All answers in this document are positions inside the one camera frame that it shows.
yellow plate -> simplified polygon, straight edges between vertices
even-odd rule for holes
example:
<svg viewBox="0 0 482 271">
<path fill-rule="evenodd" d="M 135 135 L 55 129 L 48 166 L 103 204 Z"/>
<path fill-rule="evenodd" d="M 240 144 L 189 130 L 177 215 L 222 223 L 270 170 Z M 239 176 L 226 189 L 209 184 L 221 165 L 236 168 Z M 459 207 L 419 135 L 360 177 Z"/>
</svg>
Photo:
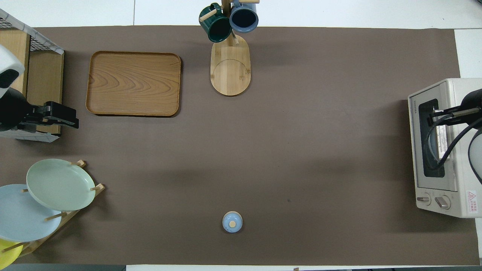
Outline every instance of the yellow plate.
<svg viewBox="0 0 482 271">
<path fill-rule="evenodd" d="M 22 252 L 22 249 L 24 247 L 22 245 L 9 251 L 1 252 L 2 249 L 11 247 L 14 244 L 18 244 L 18 243 L 0 239 L 0 270 L 4 269 L 5 267 L 13 263 L 20 255 L 20 252 Z"/>
</svg>

green mug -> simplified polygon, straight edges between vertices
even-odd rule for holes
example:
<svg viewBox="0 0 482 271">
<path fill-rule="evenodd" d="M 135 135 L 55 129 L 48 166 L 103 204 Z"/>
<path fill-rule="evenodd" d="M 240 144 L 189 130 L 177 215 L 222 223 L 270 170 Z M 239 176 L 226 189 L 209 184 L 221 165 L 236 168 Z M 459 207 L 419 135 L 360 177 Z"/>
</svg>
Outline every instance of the green mug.
<svg viewBox="0 0 482 271">
<path fill-rule="evenodd" d="M 222 42 L 229 37 L 232 28 L 229 18 L 223 15 L 223 10 L 218 3 L 212 3 L 209 7 L 204 8 L 199 14 L 199 18 L 216 10 L 216 13 L 206 20 L 199 22 L 208 34 L 208 38 L 212 42 Z"/>
</svg>

plate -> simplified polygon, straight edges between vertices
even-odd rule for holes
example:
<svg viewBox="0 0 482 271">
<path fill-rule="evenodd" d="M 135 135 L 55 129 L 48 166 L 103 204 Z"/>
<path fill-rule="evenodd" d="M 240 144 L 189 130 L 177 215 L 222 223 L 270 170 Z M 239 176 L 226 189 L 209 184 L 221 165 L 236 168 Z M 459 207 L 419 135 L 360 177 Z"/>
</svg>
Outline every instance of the plate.
<svg viewBox="0 0 482 271">
<path fill-rule="evenodd" d="M 76 211 L 88 206 L 95 196 L 94 181 L 85 170 L 69 161 L 46 159 L 27 172 L 28 191 L 43 206 L 57 211 Z"/>
<path fill-rule="evenodd" d="M 23 193 L 24 184 L 0 187 L 0 238 L 12 242 L 30 242 L 54 232 L 60 217 L 49 221 L 45 218 L 59 214 L 36 202 L 29 193 Z"/>
<path fill-rule="evenodd" d="M 11 247 L 12 245 L 15 245 L 15 244 L 17 244 L 17 242 L 11 242 L 11 241 L 0 239 L 0 270 L 4 269 L 5 267 L 13 263 L 22 252 L 22 249 L 24 247 L 22 245 L 14 249 L 11 249 L 9 251 L 1 252 L 2 249 Z"/>
</svg>

toaster oven window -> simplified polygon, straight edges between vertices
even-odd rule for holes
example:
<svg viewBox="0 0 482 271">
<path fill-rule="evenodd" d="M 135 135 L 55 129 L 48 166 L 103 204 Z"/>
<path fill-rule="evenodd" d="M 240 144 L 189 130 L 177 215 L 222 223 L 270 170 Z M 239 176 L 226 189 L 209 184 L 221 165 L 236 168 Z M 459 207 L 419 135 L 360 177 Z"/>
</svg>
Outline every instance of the toaster oven window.
<svg viewBox="0 0 482 271">
<path fill-rule="evenodd" d="M 438 155 L 437 153 L 437 135 L 436 130 L 434 129 L 429 138 L 429 145 L 426 148 L 423 146 L 425 145 L 424 139 L 427 136 L 428 131 L 430 130 L 430 126 L 428 125 L 428 118 L 429 114 L 432 113 L 435 109 L 439 109 L 439 101 L 437 99 L 430 100 L 418 106 L 418 115 L 420 120 L 420 138 L 422 143 L 422 157 L 423 157 L 423 172 L 426 177 L 438 177 L 442 178 L 445 176 L 445 170 L 443 166 L 439 169 L 433 170 L 428 167 L 434 167 L 437 165 L 437 160 L 433 157 L 432 152 L 434 155 Z"/>
</svg>

wooden peg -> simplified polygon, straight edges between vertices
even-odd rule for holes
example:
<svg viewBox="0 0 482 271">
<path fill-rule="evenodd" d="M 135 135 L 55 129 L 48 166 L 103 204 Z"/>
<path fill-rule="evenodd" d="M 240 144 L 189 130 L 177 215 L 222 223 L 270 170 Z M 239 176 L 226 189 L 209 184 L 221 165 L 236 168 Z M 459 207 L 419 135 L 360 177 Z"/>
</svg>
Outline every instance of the wooden peg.
<svg viewBox="0 0 482 271">
<path fill-rule="evenodd" d="M 259 0 L 240 0 L 240 3 L 246 3 L 246 4 L 259 4 Z"/>
<path fill-rule="evenodd" d="M 217 10 L 211 10 L 210 12 L 206 13 L 205 15 L 203 15 L 202 17 L 199 18 L 199 21 L 200 22 L 203 22 L 205 20 L 207 20 L 209 17 L 213 16 L 214 14 L 217 13 Z"/>
<path fill-rule="evenodd" d="M 55 215 L 55 216 L 47 217 L 46 219 L 44 219 L 44 221 L 49 221 L 49 220 L 52 220 L 52 219 L 57 218 L 57 217 L 64 217 L 64 216 L 66 216 L 66 215 L 67 215 L 66 212 L 62 212 L 62 213 L 57 214 L 57 215 Z"/>
<path fill-rule="evenodd" d="M 95 191 L 95 197 L 100 194 L 104 189 L 106 188 L 103 184 L 98 184 L 95 186 L 96 188 L 94 189 Z"/>
<path fill-rule="evenodd" d="M 228 46 L 234 46 L 234 38 L 232 35 L 229 35 L 226 40 L 228 40 Z"/>
<path fill-rule="evenodd" d="M 5 249 L 2 249 L 1 252 L 4 253 L 4 252 L 7 252 L 7 251 L 12 250 L 12 249 L 14 249 L 14 248 L 17 248 L 17 247 L 19 247 L 19 246 L 21 246 L 21 245 L 25 245 L 25 244 L 28 244 L 28 242 L 14 244 L 14 245 L 9 246 L 9 247 L 7 247 L 7 248 L 5 248 Z"/>
<path fill-rule="evenodd" d="M 234 32 L 231 32 L 231 35 L 233 36 L 233 40 L 236 44 L 239 44 L 239 40 L 236 38 L 236 35 L 234 34 Z"/>
<path fill-rule="evenodd" d="M 70 162 L 71 165 L 78 165 L 80 168 L 85 167 L 86 163 L 84 160 L 80 159 L 77 162 Z"/>
</svg>

